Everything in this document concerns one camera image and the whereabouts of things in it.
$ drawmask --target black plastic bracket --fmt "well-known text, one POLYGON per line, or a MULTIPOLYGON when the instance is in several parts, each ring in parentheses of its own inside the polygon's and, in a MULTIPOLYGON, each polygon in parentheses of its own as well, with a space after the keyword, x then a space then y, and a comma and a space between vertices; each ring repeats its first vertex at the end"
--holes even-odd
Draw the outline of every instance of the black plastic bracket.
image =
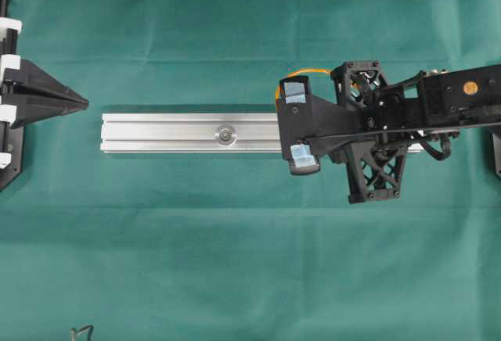
MULTIPOLYGON (((8 0, 0 0, 1 17, 7 15, 7 5, 8 0)), ((5 30, 0 41, 0 108, 3 108, 0 109, 3 112, 0 113, 3 117, 0 120, 0 153, 10 162, 7 160, 8 164, 4 167, 3 163, 0 168, 0 191, 23 170, 25 126, 88 107, 88 101, 78 93, 32 62, 16 56, 19 21, 4 19, 2 24, 5 30)))

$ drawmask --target green cloth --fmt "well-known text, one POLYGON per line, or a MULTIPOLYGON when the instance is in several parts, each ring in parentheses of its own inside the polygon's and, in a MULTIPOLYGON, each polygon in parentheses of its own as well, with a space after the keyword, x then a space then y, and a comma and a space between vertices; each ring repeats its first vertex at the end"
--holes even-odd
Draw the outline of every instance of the green cloth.
MULTIPOLYGON (((390 81, 501 62, 501 0, 10 0, 18 53, 90 100, 27 128, 0 193, 0 339, 494 340, 501 181, 489 136, 410 157, 402 198, 279 155, 99 151, 117 104, 269 104, 304 66, 390 81)), ((312 77, 317 95, 331 81, 312 77)))

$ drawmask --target aluminum profile bar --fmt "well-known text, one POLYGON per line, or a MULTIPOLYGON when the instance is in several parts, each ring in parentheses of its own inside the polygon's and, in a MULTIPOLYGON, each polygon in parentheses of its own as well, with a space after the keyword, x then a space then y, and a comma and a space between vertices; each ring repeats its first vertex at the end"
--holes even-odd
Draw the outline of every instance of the aluminum profile bar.
POLYGON ((106 153, 281 153, 276 113, 105 113, 101 139, 106 153))

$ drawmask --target black cable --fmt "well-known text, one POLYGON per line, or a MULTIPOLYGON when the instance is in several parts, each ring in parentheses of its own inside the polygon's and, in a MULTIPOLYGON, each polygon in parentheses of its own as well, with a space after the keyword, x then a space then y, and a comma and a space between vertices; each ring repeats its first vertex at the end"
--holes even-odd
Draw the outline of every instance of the black cable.
MULTIPOLYGON (((415 131, 413 132, 413 137, 418 139, 423 136, 419 132, 415 131)), ((431 144, 426 141, 422 141, 420 144, 423 149, 437 161, 443 161, 451 156, 451 141, 447 134, 440 134, 440 147, 442 148, 442 151, 433 148, 431 144)))

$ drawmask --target black mount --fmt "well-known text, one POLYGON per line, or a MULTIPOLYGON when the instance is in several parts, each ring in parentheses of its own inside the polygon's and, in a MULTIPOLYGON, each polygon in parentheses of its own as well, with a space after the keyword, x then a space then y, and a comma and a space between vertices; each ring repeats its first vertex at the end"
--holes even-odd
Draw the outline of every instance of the black mount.
POLYGON ((445 160, 461 128, 486 126, 501 138, 501 65, 389 84, 377 61, 346 62, 330 77, 337 104, 314 96, 306 76, 280 81, 282 155, 297 175, 318 172, 321 156, 345 163, 350 203, 398 198, 412 144, 445 160), (405 97, 410 88, 417 98, 405 97))
MULTIPOLYGON (((0 0, 1 17, 6 16, 7 5, 8 0, 0 0)), ((0 155, 10 155, 10 163, 0 168, 1 191, 23 170, 24 127, 87 109, 88 101, 30 61, 15 56, 18 29, 6 25, 0 32, 0 155)))

